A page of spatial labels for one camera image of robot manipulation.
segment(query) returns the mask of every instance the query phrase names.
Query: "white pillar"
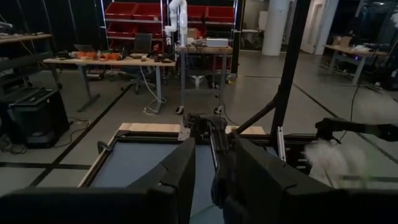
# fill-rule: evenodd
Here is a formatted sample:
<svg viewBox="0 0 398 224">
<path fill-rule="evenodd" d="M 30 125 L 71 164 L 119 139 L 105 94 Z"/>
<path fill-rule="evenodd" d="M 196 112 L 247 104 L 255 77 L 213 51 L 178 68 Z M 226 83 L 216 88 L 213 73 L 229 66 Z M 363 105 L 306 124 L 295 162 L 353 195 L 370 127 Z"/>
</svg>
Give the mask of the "white pillar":
<svg viewBox="0 0 398 224">
<path fill-rule="evenodd" d="M 290 0 L 270 0 L 262 54 L 278 56 L 282 47 Z"/>
</svg>

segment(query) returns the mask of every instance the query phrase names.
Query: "white cable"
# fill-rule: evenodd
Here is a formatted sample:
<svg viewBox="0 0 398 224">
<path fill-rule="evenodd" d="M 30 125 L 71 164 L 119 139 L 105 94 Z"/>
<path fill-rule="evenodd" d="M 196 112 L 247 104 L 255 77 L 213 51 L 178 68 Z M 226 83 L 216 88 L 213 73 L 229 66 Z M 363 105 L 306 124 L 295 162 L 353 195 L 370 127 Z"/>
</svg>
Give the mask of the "white cable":
<svg viewBox="0 0 398 224">
<path fill-rule="evenodd" d="M 146 80 L 146 78 L 145 78 L 144 71 L 142 71 L 142 67 L 140 66 L 139 69 L 141 70 L 141 74 L 142 74 L 142 77 L 143 77 L 143 79 L 144 79 L 145 85 L 147 86 L 147 88 L 148 88 L 148 90 L 150 91 L 150 93 L 155 97 L 155 99 L 152 100 L 152 101 L 144 108 L 144 111 L 143 111 L 143 112 L 144 112 L 146 115 L 155 115 L 155 110 L 153 110 L 153 109 L 150 107 L 150 105 L 153 104 L 155 101 L 159 101 L 160 103 L 166 103 L 167 100 L 166 100 L 164 97 L 163 97 L 162 99 L 159 99 L 159 98 L 157 97 L 157 95 L 149 88 L 149 85 L 148 85 L 147 80 Z"/>
</svg>

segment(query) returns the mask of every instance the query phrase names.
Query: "caster wheel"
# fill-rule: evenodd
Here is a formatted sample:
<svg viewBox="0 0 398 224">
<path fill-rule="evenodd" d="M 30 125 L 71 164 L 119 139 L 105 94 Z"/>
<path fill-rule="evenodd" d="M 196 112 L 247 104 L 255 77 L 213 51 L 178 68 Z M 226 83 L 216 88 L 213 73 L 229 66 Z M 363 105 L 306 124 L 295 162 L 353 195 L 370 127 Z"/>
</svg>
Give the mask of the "caster wheel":
<svg viewBox="0 0 398 224">
<path fill-rule="evenodd" d="M 213 112 L 214 112 L 214 114 L 221 114 L 221 108 L 217 107 L 217 108 L 214 109 Z"/>
<path fill-rule="evenodd" d="M 175 113 L 177 113 L 178 115 L 184 114 L 184 107 L 179 106 L 177 109 L 175 109 Z"/>
</svg>

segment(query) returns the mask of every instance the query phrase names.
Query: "door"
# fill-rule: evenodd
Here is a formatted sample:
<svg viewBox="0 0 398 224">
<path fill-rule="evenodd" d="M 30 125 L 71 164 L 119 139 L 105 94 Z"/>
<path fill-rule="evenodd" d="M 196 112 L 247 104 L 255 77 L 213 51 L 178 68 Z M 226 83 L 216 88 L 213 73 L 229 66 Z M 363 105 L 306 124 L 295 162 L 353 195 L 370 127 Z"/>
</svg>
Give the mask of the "door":
<svg viewBox="0 0 398 224">
<path fill-rule="evenodd" d="M 307 16 L 301 49 L 313 54 L 322 30 L 322 19 L 325 14 L 326 0 L 312 0 Z"/>
</svg>

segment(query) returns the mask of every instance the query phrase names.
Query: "cardboard box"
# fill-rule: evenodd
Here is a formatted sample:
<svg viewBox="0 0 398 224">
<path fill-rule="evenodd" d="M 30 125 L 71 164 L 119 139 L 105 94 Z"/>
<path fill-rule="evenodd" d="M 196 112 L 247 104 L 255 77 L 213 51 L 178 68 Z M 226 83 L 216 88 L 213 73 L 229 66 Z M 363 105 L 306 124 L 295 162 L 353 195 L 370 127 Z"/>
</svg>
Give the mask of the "cardboard box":
<svg viewBox="0 0 398 224">
<path fill-rule="evenodd" d="M 351 39 L 352 37 L 348 36 L 334 36 L 333 46 L 349 47 L 349 42 L 351 41 Z"/>
<path fill-rule="evenodd" d="M 192 37 L 194 40 L 197 39 L 197 34 L 198 33 L 198 29 L 196 28 L 188 28 L 188 34 L 187 37 Z"/>
</svg>

